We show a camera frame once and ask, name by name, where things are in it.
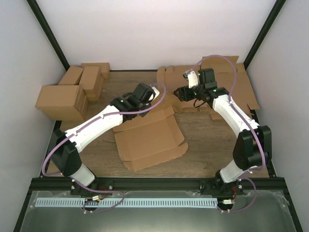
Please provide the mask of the brown cardboard box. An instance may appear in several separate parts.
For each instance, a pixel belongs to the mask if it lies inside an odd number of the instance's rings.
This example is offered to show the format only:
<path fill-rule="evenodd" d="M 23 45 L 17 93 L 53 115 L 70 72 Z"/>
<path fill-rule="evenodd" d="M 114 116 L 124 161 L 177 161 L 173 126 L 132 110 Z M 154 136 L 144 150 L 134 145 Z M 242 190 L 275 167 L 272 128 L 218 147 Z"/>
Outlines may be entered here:
<path fill-rule="evenodd" d="M 136 172 L 183 156 L 188 143 L 174 116 L 176 96 L 166 93 L 162 102 L 144 117 L 113 128 L 120 160 Z"/>

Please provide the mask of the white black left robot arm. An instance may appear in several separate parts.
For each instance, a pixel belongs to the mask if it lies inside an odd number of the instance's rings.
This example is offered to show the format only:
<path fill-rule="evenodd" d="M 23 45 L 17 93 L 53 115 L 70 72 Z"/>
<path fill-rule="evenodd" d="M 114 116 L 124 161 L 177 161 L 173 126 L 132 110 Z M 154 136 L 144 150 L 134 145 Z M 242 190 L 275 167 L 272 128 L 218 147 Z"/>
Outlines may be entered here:
<path fill-rule="evenodd" d="M 100 113 L 81 125 L 65 132 L 53 132 L 49 158 L 63 176 L 75 180 L 87 195 L 94 195 L 99 184 L 93 172 L 81 161 L 80 153 L 112 128 L 137 116 L 144 117 L 156 107 L 152 102 L 156 98 L 163 100 L 164 96 L 154 84 L 138 84 L 133 92 L 114 98 Z"/>

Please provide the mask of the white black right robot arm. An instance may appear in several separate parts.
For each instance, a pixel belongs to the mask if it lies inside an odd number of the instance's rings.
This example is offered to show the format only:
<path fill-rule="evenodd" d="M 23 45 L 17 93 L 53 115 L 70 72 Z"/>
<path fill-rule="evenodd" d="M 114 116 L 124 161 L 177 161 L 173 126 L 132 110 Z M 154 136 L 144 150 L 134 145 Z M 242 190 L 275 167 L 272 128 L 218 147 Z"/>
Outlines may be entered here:
<path fill-rule="evenodd" d="M 271 160 L 271 129 L 251 119 L 226 88 L 217 86 L 213 69 L 186 71 L 183 77 L 188 85 L 177 88 L 175 96 L 182 102 L 206 103 L 226 121 L 237 138 L 232 161 L 215 175 L 214 188 L 225 195 L 242 175 L 265 168 Z"/>

